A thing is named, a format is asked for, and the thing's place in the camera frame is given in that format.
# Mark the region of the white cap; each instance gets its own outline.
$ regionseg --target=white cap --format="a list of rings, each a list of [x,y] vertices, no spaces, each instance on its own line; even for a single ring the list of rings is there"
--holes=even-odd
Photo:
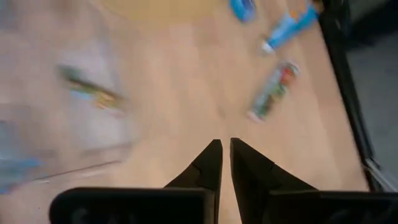
[[[267,41],[264,41],[264,43],[262,44],[261,49],[267,54],[274,52],[274,49],[268,44]]]

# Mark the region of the blurry object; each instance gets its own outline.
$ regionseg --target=blurry object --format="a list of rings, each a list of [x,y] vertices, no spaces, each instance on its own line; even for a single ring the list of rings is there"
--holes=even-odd
[[[137,26],[161,26],[210,14],[222,0],[101,0],[110,11]]]
[[[242,22],[249,22],[256,16],[254,0],[229,0],[235,16]]]
[[[281,62],[256,97],[249,112],[250,118],[255,121],[262,121],[272,105],[282,98],[288,90],[289,84],[297,75],[299,75],[297,66],[290,62]]]
[[[17,109],[22,108],[13,107],[11,113],[18,114]],[[21,122],[16,124],[6,113],[0,115],[0,194],[5,194],[13,186],[36,178],[29,171],[40,162],[29,155],[29,148],[34,147],[32,142],[21,136],[21,128],[33,131],[31,127]]]
[[[80,86],[75,85],[72,92],[68,86],[67,111],[73,142],[83,150],[130,146],[132,141],[125,109],[127,100],[122,97],[119,75],[111,64],[113,55],[107,43],[108,40],[93,36],[88,42],[60,49],[58,55],[63,81],[67,75],[69,84]]]
[[[80,78],[78,68],[64,65],[58,67],[64,79],[68,82],[68,88],[75,96],[92,101],[98,108],[119,114],[123,113],[121,111],[123,99],[119,95],[98,85],[83,81]]]
[[[27,172],[26,181],[68,181],[77,175],[50,177],[120,162],[134,137],[127,114],[111,116],[65,88],[59,65],[77,68],[79,81],[124,99],[100,95],[102,105],[124,109],[127,101],[101,14],[88,1],[73,1],[74,15],[66,20],[54,2],[16,0],[18,30],[0,32],[0,120],[22,130],[24,159],[41,163]],[[29,110],[16,113],[8,105]]]
[[[13,28],[16,15],[11,0],[0,0],[0,29]]]
[[[306,12],[288,11],[279,20],[272,30],[269,38],[263,41],[262,50],[269,54],[289,39],[297,35],[300,31],[310,27],[318,18],[317,7],[313,4],[307,6]]]

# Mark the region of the floor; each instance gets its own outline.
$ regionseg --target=floor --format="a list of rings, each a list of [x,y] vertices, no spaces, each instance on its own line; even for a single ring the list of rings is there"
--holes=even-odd
[[[258,1],[256,20],[245,25],[223,1],[203,17],[156,29],[136,27],[94,5],[110,31],[138,140],[118,165],[31,182],[2,196],[2,223],[45,223],[51,199],[70,187],[162,187],[212,139],[221,139],[228,155],[231,137],[316,188],[368,190],[319,26],[274,55],[258,54],[259,36],[283,14],[285,1]],[[66,32],[49,18],[33,15],[22,33],[43,48],[62,43],[43,35],[49,30],[59,30],[60,39],[86,39],[84,27]],[[265,122],[254,123],[246,112],[285,58],[297,63],[301,75]],[[220,223],[240,223],[228,157],[223,164]]]
[[[397,8],[398,4],[390,1],[355,24],[354,40],[364,41],[356,41],[356,47],[347,54],[374,160],[395,190],[398,189],[398,107],[395,103],[398,66],[394,59],[398,52],[398,26],[385,24],[397,19]]]

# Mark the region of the gray floor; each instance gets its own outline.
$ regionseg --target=gray floor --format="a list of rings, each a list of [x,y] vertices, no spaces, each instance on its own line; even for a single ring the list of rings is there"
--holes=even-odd
[[[375,159],[398,179],[398,32],[347,56]]]
[[[351,12],[351,20],[356,22],[368,12],[380,7],[387,1],[388,0],[349,0],[348,4]]]

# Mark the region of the toothpaste tube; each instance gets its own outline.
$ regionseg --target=toothpaste tube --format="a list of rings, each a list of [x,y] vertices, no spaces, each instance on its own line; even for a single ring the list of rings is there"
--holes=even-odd
[[[298,19],[293,14],[293,12],[286,12],[272,30],[269,38],[262,43],[262,50],[265,53],[272,53],[301,30],[310,27],[318,18],[318,12],[312,4],[308,5],[306,13]]]
[[[255,121],[262,121],[272,105],[282,98],[289,84],[298,75],[299,68],[296,65],[286,61],[281,62],[254,100],[249,117]]]

